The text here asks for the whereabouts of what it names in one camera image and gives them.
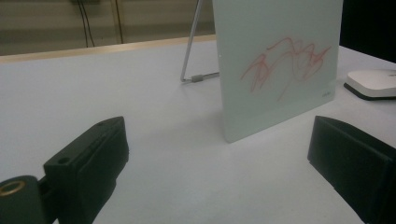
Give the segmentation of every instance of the wire stand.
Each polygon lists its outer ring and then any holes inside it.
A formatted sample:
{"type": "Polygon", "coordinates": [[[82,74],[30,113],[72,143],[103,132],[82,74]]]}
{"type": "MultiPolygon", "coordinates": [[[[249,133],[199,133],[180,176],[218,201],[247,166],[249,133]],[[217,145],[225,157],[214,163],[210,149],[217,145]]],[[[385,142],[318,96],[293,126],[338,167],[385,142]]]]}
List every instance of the wire stand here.
{"type": "Polygon", "coordinates": [[[181,76],[180,76],[180,81],[182,83],[200,82],[200,81],[212,78],[212,77],[218,77],[219,76],[219,73],[211,73],[211,74],[206,74],[206,75],[196,75],[196,76],[192,76],[190,78],[185,78],[186,70],[187,70],[187,64],[188,64],[189,58],[190,58],[192,40],[195,37],[195,30],[197,28],[197,24],[198,24],[199,16],[201,14],[201,8],[202,8],[202,3],[203,2],[204,2],[204,0],[197,0],[197,5],[196,5],[196,8],[195,8],[195,14],[194,14],[194,20],[192,22],[189,42],[188,42],[187,50],[186,50],[186,56],[184,57],[183,70],[181,71],[181,76]]]}

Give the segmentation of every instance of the table surface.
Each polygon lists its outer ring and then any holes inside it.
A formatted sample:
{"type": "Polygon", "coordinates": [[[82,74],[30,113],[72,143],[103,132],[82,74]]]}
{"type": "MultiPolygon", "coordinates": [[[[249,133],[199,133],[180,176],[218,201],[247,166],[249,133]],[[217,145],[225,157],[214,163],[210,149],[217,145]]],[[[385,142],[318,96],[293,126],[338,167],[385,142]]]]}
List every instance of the table surface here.
{"type": "MultiPolygon", "coordinates": [[[[347,91],[347,73],[395,63],[340,48],[335,99],[228,144],[219,80],[180,84],[186,45],[0,64],[0,180],[42,164],[93,124],[124,116],[130,160],[95,224],[362,223],[306,156],[316,115],[396,147],[396,102],[347,91]]],[[[218,72],[195,43],[187,76],[218,72]]]]}

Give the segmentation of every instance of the red scribble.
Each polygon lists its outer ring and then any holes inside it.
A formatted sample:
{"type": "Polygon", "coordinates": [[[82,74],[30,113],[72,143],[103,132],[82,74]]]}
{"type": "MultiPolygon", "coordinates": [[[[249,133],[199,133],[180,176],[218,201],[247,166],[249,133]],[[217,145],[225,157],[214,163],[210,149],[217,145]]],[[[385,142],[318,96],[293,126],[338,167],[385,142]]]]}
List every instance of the red scribble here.
{"type": "Polygon", "coordinates": [[[293,80],[298,82],[307,81],[320,70],[324,56],[331,47],[318,53],[315,53],[315,47],[315,44],[309,44],[304,47],[302,40],[293,41],[289,37],[281,39],[257,57],[240,79],[253,75],[250,91],[254,92],[257,88],[260,89],[264,85],[282,62],[290,59],[291,76],[277,99],[280,100],[293,80]]]}

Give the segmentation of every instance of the whiteboard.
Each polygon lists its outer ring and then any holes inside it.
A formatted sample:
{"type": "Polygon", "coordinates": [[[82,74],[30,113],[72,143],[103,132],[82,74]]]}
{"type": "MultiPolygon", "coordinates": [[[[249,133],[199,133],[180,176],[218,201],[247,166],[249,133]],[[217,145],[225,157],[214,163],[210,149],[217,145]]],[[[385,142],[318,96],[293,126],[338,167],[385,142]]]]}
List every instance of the whiteboard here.
{"type": "Polygon", "coordinates": [[[225,138],[334,97],[342,0],[213,0],[225,138]]]}

